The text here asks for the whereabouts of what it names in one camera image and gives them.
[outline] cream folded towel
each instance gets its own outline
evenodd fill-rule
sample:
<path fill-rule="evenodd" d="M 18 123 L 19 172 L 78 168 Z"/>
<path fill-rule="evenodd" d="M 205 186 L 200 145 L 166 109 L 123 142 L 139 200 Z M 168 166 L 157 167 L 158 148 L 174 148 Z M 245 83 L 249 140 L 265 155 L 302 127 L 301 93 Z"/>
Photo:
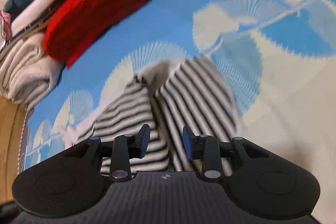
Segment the cream folded towel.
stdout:
<path fill-rule="evenodd" d="M 0 56 L 0 93 L 28 111 L 57 84 L 63 65 L 41 47 L 44 33 L 19 40 Z"/>

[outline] blue patterned fabric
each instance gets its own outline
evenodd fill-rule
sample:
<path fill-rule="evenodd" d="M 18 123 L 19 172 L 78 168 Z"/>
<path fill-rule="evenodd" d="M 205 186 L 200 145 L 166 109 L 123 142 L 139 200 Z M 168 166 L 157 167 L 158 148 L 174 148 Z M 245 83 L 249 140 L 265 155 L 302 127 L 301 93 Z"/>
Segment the blue patterned fabric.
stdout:
<path fill-rule="evenodd" d="M 265 71 L 261 45 L 298 58 L 335 55 L 333 5 L 336 0 L 152 0 L 102 35 L 36 106 L 25 168 L 64 149 L 59 126 L 81 122 L 138 69 L 160 59 L 210 55 L 244 115 Z"/>

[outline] red towel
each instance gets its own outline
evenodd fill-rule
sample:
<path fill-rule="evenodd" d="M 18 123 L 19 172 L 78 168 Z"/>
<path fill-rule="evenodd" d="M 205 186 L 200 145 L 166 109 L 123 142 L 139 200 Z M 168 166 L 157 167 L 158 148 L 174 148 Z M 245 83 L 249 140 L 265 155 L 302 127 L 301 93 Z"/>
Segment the red towel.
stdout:
<path fill-rule="evenodd" d="M 67 0 L 50 18 L 42 46 L 70 68 L 107 28 L 147 0 Z"/>

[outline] stack of folded clothes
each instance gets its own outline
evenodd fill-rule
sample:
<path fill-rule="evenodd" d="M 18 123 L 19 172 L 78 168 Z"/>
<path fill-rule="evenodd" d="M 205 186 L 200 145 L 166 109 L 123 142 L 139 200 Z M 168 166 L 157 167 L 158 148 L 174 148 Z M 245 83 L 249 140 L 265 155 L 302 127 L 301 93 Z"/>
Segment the stack of folded clothes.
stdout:
<path fill-rule="evenodd" d="M 57 85 L 64 63 L 70 67 L 146 1 L 8 0 L 0 11 L 0 94 L 32 110 Z"/>

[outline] pink fabric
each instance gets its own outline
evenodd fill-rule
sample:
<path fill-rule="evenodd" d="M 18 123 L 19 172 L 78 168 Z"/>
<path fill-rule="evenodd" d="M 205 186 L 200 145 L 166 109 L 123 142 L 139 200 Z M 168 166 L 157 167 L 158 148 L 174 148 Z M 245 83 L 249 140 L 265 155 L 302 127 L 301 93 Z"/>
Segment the pink fabric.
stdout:
<path fill-rule="evenodd" d="M 3 28 L 6 33 L 6 40 L 9 40 L 12 37 L 11 14 L 0 10 L 0 17 L 4 20 Z"/>

